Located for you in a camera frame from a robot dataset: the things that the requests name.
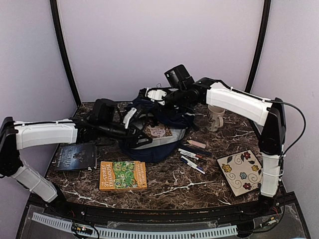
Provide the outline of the orange 39-Storey Treehouse book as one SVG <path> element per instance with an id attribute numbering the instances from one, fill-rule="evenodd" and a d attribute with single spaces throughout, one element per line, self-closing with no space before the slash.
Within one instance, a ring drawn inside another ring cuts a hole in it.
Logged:
<path id="1" fill-rule="evenodd" d="M 100 163 L 100 191 L 147 189 L 146 165 L 140 161 Z"/>

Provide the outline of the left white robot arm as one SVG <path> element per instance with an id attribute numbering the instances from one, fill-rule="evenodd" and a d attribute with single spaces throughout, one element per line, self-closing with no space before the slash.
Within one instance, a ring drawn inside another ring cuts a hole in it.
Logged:
<path id="1" fill-rule="evenodd" d="M 131 148 L 152 143 L 152 138 L 144 132 L 146 126 L 138 128 L 133 124 L 145 113 L 144 107 L 133 107 L 125 116 L 119 116 L 121 122 L 114 122 L 114 113 L 119 111 L 116 102 L 97 99 L 83 119 L 22 122 L 6 117 L 0 127 L 0 176 L 15 179 L 50 204 L 59 217 L 66 217 L 70 213 L 70 205 L 65 202 L 59 187 L 24 163 L 20 150 L 50 144 L 85 143 L 99 137 L 121 140 Z"/>

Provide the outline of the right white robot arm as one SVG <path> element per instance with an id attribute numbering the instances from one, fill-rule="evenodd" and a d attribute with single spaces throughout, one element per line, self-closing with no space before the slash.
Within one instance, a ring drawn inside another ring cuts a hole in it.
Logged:
<path id="1" fill-rule="evenodd" d="M 195 81 L 182 64 L 166 71 L 164 75 L 174 89 L 164 97 L 166 105 L 203 104 L 220 107 L 246 117 L 263 128 L 258 146 L 263 158 L 260 192 L 265 197 L 255 204 L 254 211 L 259 216 L 267 215 L 274 207 L 271 198 L 279 186 L 284 156 L 286 119 L 282 100 L 261 98 L 228 86 L 222 80 L 203 77 Z"/>

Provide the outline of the pink Taming of Shrew book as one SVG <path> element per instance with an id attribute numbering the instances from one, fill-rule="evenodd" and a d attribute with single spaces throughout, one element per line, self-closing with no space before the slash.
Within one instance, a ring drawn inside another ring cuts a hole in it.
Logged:
<path id="1" fill-rule="evenodd" d="M 155 118 L 148 118 L 144 133 L 154 140 L 172 137 L 170 127 L 160 123 Z"/>

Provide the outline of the navy blue student backpack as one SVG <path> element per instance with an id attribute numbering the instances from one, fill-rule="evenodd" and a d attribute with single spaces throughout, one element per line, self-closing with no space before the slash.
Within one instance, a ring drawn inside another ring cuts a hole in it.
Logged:
<path id="1" fill-rule="evenodd" d="M 165 160 L 177 148 L 196 154 L 212 155 L 207 151 L 192 149 L 182 144 L 185 133 L 189 129 L 198 130 L 198 127 L 194 123 L 194 107 L 175 107 L 169 109 L 157 102 L 152 102 L 138 96 L 127 105 L 126 111 L 137 106 L 144 107 L 149 115 L 154 116 L 159 123 L 168 126 L 172 132 L 172 137 L 154 139 L 152 143 L 135 149 L 125 146 L 123 142 L 119 142 L 121 152 L 129 158 L 142 162 L 157 163 Z"/>

